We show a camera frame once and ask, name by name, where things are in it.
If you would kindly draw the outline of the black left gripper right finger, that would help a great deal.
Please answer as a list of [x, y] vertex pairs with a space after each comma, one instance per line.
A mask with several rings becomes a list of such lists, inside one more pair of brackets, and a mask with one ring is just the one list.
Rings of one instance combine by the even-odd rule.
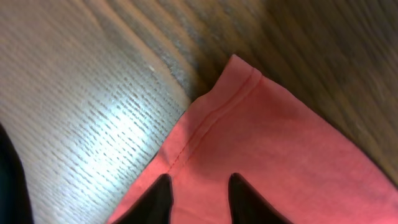
[[228, 181], [232, 224], [292, 224], [239, 173]]

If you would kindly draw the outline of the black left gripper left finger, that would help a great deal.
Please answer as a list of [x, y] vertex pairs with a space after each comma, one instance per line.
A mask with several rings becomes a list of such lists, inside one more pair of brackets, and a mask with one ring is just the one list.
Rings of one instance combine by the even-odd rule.
[[160, 175], [115, 224], [170, 224], [174, 203], [172, 181]]

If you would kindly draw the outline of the red orange t-shirt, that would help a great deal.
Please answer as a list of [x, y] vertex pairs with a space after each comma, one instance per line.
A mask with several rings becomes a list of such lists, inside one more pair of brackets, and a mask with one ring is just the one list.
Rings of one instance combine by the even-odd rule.
[[230, 223], [233, 173], [293, 223], [397, 222], [397, 189], [379, 168], [236, 55], [177, 121], [108, 221], [116, 223], [168, 174], [172, 223]]

